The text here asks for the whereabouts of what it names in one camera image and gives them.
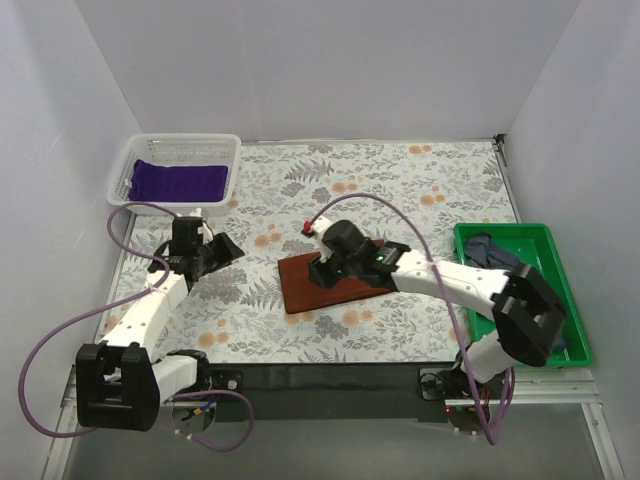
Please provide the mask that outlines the brown towel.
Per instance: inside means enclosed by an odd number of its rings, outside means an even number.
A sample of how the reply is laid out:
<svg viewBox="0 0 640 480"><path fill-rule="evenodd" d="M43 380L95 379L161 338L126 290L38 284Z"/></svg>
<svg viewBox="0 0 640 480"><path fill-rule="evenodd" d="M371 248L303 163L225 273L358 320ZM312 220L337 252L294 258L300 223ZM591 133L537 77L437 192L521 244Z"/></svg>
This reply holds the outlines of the brown towel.
<svg viewBox="0 0 640 480"><path fill-rule="evenodd" d="M370 287L358 279L340 280L331 289L321 288L309 280L309 265L318 256L318 252L305 253L277 262L284 308L288 314L314 311L392 293L389 289Z"/></svg>

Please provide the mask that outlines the purple towel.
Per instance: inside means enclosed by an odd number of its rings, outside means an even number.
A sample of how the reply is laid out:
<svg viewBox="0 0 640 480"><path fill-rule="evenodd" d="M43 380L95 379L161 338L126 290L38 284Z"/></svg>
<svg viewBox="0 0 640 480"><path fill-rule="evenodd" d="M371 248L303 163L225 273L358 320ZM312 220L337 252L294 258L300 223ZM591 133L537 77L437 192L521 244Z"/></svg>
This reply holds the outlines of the purple towel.
<svg viewBox="0 0 640 480"><path fill-rule="evenodd" d="M128 198L151 203L218 202L224 197L228 174L225 165L164 167L139 159Z"/></svg>

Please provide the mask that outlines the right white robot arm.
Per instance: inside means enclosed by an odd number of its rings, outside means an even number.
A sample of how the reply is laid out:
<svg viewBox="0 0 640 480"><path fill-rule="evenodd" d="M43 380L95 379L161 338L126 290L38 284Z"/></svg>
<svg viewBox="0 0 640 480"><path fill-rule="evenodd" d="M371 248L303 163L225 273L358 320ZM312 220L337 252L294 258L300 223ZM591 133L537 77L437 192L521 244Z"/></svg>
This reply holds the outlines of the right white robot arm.
<svg viewBox="0 0 640 480"><path fill-rule="evenodd" d="M405 244L377 244L348 220L319 217L302 232L318 244L309 279L322 288L355 278L373 288L449 299L494 323L493 332L463 345L454 366L440 372L455 395L468 396L518 364L545 366L568 318L562 299L528 264L507 271L430 261Z"/></svg>

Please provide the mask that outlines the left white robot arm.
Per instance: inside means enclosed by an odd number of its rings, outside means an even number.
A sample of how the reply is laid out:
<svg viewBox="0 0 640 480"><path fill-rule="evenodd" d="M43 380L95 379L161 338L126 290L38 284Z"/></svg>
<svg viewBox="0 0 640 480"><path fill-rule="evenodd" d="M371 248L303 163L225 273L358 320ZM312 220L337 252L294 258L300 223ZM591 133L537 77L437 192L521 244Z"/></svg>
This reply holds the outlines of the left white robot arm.
<svg viewBox="0 0 640 480"><path fill-rule="evenodd" d="M205 353L175 350L154 358L165 326L196 282L243 257L225 233L215 234L194 210L177 216L171 237L154 253L148 293L135 300L103 339L76 355L77 414L81 426L147 431L163 402L212 385Z"/></svg>

